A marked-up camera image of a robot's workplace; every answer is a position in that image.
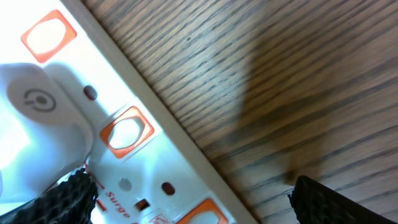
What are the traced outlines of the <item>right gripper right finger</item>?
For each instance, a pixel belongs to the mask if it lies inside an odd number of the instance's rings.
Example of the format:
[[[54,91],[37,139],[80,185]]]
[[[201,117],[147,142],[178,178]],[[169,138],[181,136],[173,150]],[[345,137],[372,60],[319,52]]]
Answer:
[[[396,224],[306,175],[288,198],[300,224]]]

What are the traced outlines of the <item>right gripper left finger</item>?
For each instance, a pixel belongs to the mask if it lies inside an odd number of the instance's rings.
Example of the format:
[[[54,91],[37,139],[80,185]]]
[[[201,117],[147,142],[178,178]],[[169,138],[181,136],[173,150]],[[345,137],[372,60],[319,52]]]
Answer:
[[[98,188],[84,168],[68,180],[10,212],[1,224],[91,224]]]

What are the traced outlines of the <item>white power strip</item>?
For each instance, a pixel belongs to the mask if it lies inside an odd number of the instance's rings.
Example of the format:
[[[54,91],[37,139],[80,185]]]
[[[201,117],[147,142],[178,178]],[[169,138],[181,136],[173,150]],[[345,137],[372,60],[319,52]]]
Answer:
[[[46,190],[84,168],[98,188],[91,223],[254,223],[81,1],[2,1],[11,63],[40,66],[91,126],[82,165]]]

